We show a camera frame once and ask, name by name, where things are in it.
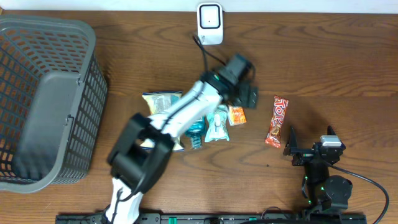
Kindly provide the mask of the red Top candy bar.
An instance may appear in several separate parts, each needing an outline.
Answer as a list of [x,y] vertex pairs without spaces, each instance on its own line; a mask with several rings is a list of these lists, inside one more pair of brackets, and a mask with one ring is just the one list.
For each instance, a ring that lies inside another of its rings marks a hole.
[[288,105],[289,101],[287,99],[274,95],[273,114],[267,136],[264,140],[266,144],[280,148],[281,130]]

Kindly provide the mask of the small orange snack packet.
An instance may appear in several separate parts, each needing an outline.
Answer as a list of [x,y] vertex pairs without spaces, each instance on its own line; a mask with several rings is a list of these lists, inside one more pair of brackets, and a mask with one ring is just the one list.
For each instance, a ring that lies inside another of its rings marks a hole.
[[247,122],[244,110],[240,106],[228,106],[228,121],[231,126],[245,124]]

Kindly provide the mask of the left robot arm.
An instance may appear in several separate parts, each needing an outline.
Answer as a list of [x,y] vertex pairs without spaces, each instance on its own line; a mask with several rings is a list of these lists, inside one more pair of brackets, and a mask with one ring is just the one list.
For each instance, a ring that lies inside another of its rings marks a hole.
[[216,71],[205,71],[176,104],[145,117],[135,114],[127,122],[107,162],[111,166],[113,196],[104,216],[108,223],[134,223],[139,206],[165,172],[175,139],[194,122],[224,101],[242,102],[248,93],[244,77],[255,66],[240,54]]

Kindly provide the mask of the teal mouthwash bottle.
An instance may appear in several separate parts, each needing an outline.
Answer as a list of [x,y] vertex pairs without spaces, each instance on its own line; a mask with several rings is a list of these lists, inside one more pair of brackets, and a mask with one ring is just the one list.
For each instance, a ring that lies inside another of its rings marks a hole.
[[185,135],[190,138],[192,149],[202,147],[202,136],[206,134],[205,117],[196,120],[186,131]]

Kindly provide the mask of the light teal candy packet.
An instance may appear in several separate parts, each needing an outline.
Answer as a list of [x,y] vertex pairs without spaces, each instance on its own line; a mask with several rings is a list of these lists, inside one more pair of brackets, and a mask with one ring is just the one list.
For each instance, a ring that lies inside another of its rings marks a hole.
[[229,141],[229,134],[226,127],[228,108],[226,105],[218,105],[214,112],[206,116],[208,129],[205,135],[205,142],[225,139]]

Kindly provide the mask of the cream snack bag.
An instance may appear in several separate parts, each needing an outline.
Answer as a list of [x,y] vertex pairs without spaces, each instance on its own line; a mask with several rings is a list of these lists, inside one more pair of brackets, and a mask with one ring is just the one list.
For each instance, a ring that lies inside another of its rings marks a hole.
[[[142,97],[149,106],[150,115],[157,114],[170,108],[182,96],[182,91],[165,90],[143,93]],[[154,142],[146,139],[141,147],[146,150],[153,150]],[[183,151],[184,148],[180,145],[180,137],[175,139],[174,151]]]

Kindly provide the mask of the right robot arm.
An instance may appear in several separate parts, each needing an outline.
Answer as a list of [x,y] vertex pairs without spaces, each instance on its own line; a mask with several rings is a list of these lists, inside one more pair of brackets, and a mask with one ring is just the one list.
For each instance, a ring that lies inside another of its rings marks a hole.
[[294,128],[290,129],[284,155],[292,156],[293,166],[304,167],[302,193],[310,204],[304,211],[307,218],[313,214],[339,214],[348,208],[352,182],[329,173],[329,168],[340,160],[345,149],[331,126],[326,135],[307,149],[299,147]]

